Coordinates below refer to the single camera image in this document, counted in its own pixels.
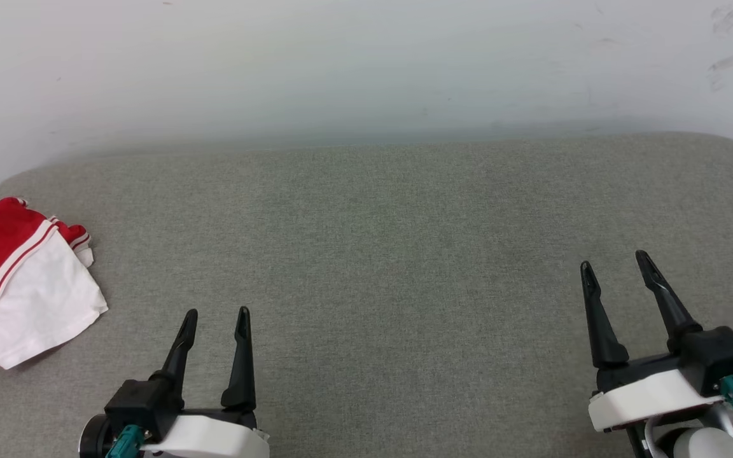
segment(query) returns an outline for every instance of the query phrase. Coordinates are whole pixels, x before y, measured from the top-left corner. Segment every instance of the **folded garment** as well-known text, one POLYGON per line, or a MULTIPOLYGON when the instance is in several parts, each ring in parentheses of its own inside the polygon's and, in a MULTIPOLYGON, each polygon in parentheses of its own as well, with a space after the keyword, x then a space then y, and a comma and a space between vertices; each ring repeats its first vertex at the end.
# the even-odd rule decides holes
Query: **folded garment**
POLYGON ((93 260, 83 226, 0 200, 0 366, 69 341, 107 310, 93 260))

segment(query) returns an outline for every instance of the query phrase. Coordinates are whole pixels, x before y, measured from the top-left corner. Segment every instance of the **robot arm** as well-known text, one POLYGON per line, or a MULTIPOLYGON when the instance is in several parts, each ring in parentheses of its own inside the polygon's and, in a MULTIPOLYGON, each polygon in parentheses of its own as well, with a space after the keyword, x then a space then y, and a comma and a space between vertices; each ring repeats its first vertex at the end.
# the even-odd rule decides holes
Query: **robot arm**
POLYGON ((163 368, 126 380, 81 434, 81 458, 268 458, 268 435, 256 428, 253 339, 247 307, 239 309, 236 352, 222 408, 185 409, 183 377, 194 345, 197 310, 189 310, 163 368))
POLYGON ((669 339, 669 353, 629 359, 601 303, 593 267, 581 266, 582 292, 597 368, 597 391, 588 413, 594 428, 625 429, 637 458, 733 457, 733 331, 704 331, 644 251, 635 253, 644 284, 655 295, 669 339), (703 428, 678 428, 655 438, 654 428, 699 420, 703 428))

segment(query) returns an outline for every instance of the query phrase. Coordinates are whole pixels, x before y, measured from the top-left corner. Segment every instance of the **red stripe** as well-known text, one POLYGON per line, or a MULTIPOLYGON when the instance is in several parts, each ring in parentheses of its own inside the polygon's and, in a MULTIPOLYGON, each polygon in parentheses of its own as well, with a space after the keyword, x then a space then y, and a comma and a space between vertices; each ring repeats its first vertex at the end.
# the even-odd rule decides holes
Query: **red stripe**
POLYGON ((89 241, 89 240, 90 240, 90 235, 87 234, 87 237, 84 240, 81 240, 79 243, 76 243, 75 246, 72 247, 73 248, 73 251, 75 251, 75 249, 77 247, 79 247, 81 244, 87 243, 87 241, 89 241))
POLYGON ((5 272, 5 275, 0 280, 0 289, 2 289, 2 285, 5 283, 5 280, 8 279, 8 276, 10 275, 11 271, 13 270, 13 267, 15 267, 18 264, 18 262, 22 260, 22 258, 27 256, 28 253, 30 253, 33 249, 39 246, 39 244, 41 244, 44 241, 44 239, 47 238, 47 235, 50 234, 50 231, 52 230, 53 230, 53 226, 48 227, 47 232, 44 233, 44 235, 41 237, 41 240, 38 240, 38 242, 33 244, 33 246, 29 247, 26 252, 21 253, 21 256, 18 257, 17 260, 15 260, 15 263, 11 264, 11 266, 8 268, 8 271, 5 272))

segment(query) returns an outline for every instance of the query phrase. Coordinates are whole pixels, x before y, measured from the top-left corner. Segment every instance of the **gray mat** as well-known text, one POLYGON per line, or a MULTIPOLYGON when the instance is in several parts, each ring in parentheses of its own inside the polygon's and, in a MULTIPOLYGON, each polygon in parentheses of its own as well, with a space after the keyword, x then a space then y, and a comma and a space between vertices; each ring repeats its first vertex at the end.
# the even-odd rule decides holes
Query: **gray mat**
POLYGON ((200 311, 184 396, 216 406, 239 305, 280 457, 631 456, 598 434, 578 265, 631 356, 664 351, 634 250, 733 327, 733 142, 700 134, 130 157, 0 186, 85 225, 110 311, 0 369, 0 456, 74 456, 200 311))

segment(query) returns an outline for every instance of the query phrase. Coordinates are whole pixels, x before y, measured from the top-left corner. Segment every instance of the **white wall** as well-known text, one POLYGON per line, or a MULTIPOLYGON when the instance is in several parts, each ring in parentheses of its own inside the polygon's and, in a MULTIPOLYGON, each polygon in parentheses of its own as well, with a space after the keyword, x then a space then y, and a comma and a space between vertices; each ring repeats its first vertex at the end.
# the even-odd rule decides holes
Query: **white wall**
POLYGON ((0 0, 0 180, 210 144, 635 130, 733 138, 733 0, 0 0))

